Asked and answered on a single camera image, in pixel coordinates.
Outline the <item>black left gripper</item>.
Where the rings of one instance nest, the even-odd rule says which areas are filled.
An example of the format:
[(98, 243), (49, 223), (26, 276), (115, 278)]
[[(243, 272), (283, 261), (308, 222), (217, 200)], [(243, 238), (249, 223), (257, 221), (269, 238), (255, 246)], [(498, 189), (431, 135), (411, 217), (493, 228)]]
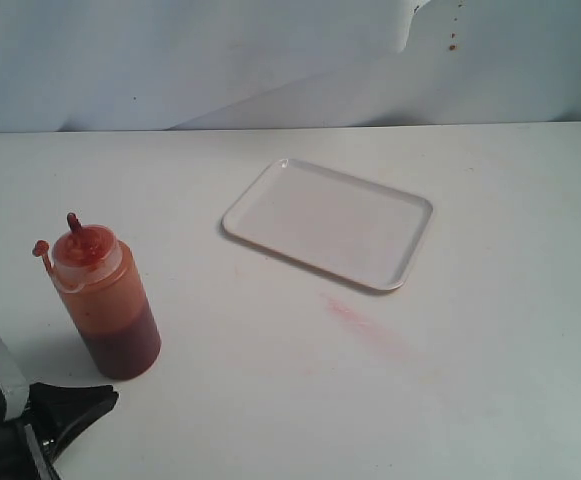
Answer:
[(23, 415), (0, 422), (0, 479), (59, 479), (51, 453), (63, 453), (118, 399), (112, 385), (32, 384)]

